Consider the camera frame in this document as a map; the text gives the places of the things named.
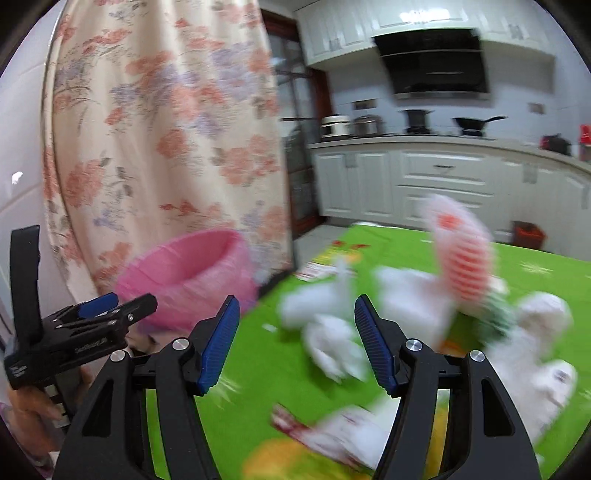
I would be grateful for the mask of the person's left hand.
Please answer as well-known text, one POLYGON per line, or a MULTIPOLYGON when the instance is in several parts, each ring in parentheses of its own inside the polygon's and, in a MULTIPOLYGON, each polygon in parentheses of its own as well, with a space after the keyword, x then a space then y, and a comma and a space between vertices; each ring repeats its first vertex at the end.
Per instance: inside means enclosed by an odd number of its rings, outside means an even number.
POLYGON ((8 388, 10 407, 7 413, 9 428, 24 450, 35 458, 47 456, 60 449, 54 421, 60 421, 60 409, 44 391, 25 386, 8 388))

